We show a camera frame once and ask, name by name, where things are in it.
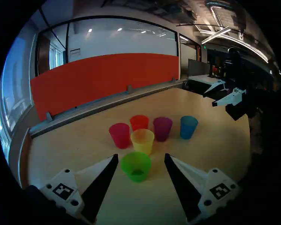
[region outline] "window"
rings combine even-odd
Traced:
[[[49,52],[50,69],[63,65],[63,53],[54,44],[50,44]]]
[[[0,140],[6,158],[15,125],[31,105],[30,65],[36,33],[30,22],[25,24],[7,54],[1,75]]]

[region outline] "yellow cup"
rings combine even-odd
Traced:
[[[138,129],[132,132],[130,138],[136,152],[140,151],[147,155],[151,154],[154,141],[154,133],[152,131],[147,129]]]

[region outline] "orange wall panel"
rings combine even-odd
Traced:
[[[75,106],[133,88],[179,77],[178,56],[125,53],[86,58],[56,67],[31,80],[40,120]]]

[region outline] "desk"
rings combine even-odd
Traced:
[[[164,165],[164,154],[201,170],[221,169],[238,181],[250,162],[248,117],[234,121],[225,107],[212,107],[212,99],[178,88],[146,96],[67,124],[32,140],[28,159],[28,180],[38,188],[63,168],[84,169],[114,153],[119,165],[97,216],[104,224],[182,224],[185,214]],[[127,123],[136,114],[152,121],[158,116],[173,120],[170,139],[154,142],[152,167],[146,181],[133,183],[120,167],[121,158],[133,147],[115,147],[108,128]],[[196,117],[199,124],[190,140],[179,137],[180,118]]]

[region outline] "purple cup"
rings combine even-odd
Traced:
[[[170,118],[155,118],[153,121],[155,139],[157,141],[166,141],[172,128],[172,124],[173,121]]]

